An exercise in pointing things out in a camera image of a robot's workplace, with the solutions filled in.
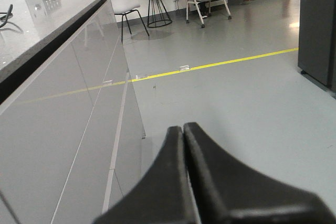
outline metal panel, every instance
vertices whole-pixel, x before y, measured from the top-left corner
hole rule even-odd
[[[301,0],[298,66],[328,85],[335,0]]]

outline baseboard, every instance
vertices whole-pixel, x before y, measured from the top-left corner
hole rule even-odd
[[[244,2],[244,0],[228,0],[228,4],[229,5],[241,5],[241,4],[246,4],[246,2]],[[224,5],[223,5],[223,1],[222,0],[214,0],[211,3],[211,10],[219,10],[219,9],[223,9]],[[172,18],[172,20],[174,20],[177,16],[178,17],[185,17],[185,12],[186,12],[186,8],[182,8],[182,9],[178,9],[178,10],[172,10],[170,12],[168,12],[169,16]],[[145,25],[147,24],[147,17],[142,17]],[[135,19],[129,19],[129,24],[130,26],[134,26],[134,25],[138,25],[141,24],[141,20],[140,18],[135,18]],[[121,27],[121,22],[117,22],[118,27]]]

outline gray countertop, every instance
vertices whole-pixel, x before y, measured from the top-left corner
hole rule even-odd
[[[0,82],[53,41],[100,0],[58,0],[43,17],[30,14],[27,4],[13,5],[13,17],[0,28]]]

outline cabinet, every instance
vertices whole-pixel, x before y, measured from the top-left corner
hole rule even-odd
[[[22,223],[92,223],[113,152],[123,191],[140,179],[144,130],[128,78],[108,0],[0,105],[0,186]],[[0,223],[13,223],[4,205]]]
[[[335,0],[301,0],[298,66],[336,91]]]

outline chair leg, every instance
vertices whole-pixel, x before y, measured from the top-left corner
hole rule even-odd
[[[139,17],[140,17],[140,19],[141,19],[141,22],[142,22],[142,24],[143,24],[143,27],[144,27],[145,30],[146,30],[147,35],[149,36],[149,33],[148,33],[148,31],[147,31],[147,28],[146,28],[146,25],[145,25],[145,23],[143,22],[142,17],[141,17],[141,15],[140,15],[139,11],[138,11],[137,9],[136,9],[136,11],[137,11],[138,14],[139,14]]]
[[[201,11],[200,11],[200,7],[198,6],[198,3],[196,0],[194,0],[194,5],[196,6],[196,9],[197,9],[197,12],[198,12],[198,16],[200,17],[200,20],[202,22],[202,25],[201,27],[204,28],[204,21],[203,21],[203,17],[202,17],[202,14],[201,14]]]
[[[208,4],[209,4],[209,13],[208,13],[208,16],[210,17],[211,16],[211,1],[209,1]]]
[[[187,0],[187,5],[186,5],[186,22],[187,24],[189,23],[189,3]]]
[[[228,19],[232,19],[232,17],[231,17],[231,12],[230,12],[230,10],[229,10],[229,7],[227,6],[226,0],[223,0],[223,1],[224,1],[224,5],[225,5],[225,8],[226,8],[226,11],[227,11],[227,13],[228,13],[228,15],[229,15]]]
[[[203,21],[203,17],[202,17],[201,11],[200,11],[200,7],[198,6],[197,2],[195,2],[195,3],[196,3],[195,5],[196,5],[197,12],[198,12],[198,16],[200,17],[200,20],[202,22],[201,27],[204,28],[204,21]]]
[[[128,30],[130,31],[130,34],[132,34],[130,23],[128,23],[127,14],[125,14],[125,18],[126,18],[126,22],[127,22],[127,25],[128,25]]]
[[[124,34],[124,15],[121,15],[121,43],[123,42],[123,34]]]

